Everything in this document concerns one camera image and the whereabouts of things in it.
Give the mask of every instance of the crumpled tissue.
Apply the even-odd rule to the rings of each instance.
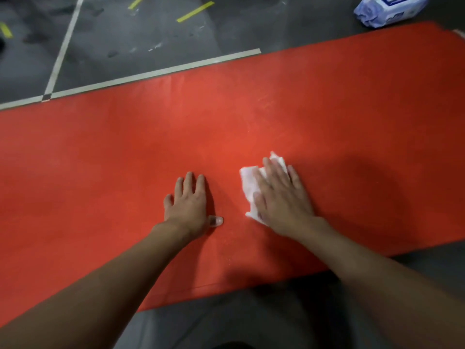
[[[279,165],[281,165],[283,170],[287,173],[287,167],[282,157],[279,157],[274,152],[271,152],[270,159],[277,159]],[[250,203],[250,212],[247,212],[246,216],[253,218],[256,221],[266,225],[266,223],[260,218],[257,206],[253,201],[253,193],[260,192],[259,184],[257,180],[255,180],[255,178],[253,177],[254,168],[255,167],[243,167],[241,168],[241,170],[239,170],[240,178],[242,180],[242,190],[246,195],[247,201],[249,201]],[[261,167],[259,171],[261,172],[262,176],[266,179],[266,171],[264,170],[264,167]]]
[[[366,26],[379,28],[415,17],[428,0],[362,0],[353,11]]]

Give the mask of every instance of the gray floor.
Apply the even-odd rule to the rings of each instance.
[[[360,0],[85,0],[56,90],[220,55],[274,52],[369,31],[353,17]],[[8,0],[0,21],[14,35],[0,54],[0,103],[42,95],[76,0]],[[411,22],[465,30],[465,0],[431,0]],[[462,295],[465,243],[398,259]],[[226,341],[260,348],[390,347],[330,273],[188,301],[137,314],[117,348],[212,348]]]

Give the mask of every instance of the dark stain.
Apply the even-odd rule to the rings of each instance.
[[[66,6],[66,7],[57,8],[56,10],[51,10],[49,12],[49,15],[50,16],[60,16],[60,15],[63,15],[63,14],[73,14],[73,12],[74,12],[74,5],[69,5],[69,6]]]
[[[109,58],[114,58],[116,55],[119,55],[119,52],[117,52],[116,50],[112,50],[108,53],[108,57]]]
[[[26,35],[26,37],[23,39],[23,43],[26,44],[40,44],[43,43],[47,40],[50,40],[50,37],[48,35],[42,34],[42,33],[30,33]]]
[[[93,15],[94,17],[100,16],[104,10],[105,10],[105,9],[103,9],[103,8],[100,8],[100,9],[98,9],[98,10],[94,10],[94,11],[92,11],[92,15]]]

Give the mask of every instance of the fingernail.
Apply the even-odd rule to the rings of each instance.
[[[225,220],[223,219],[223,217],[214,216],[210,221],[210,226],[219,227],[220,225],[224,223],[224,221]]]

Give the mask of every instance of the red surface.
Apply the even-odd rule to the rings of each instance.
[[[188,170],[225,224],[142,309],[325,269],[244,216],[239,169],[271,150],[376,251],[465,238],[464,58],[416,24],[0,112],[0,324],[143,238]]]

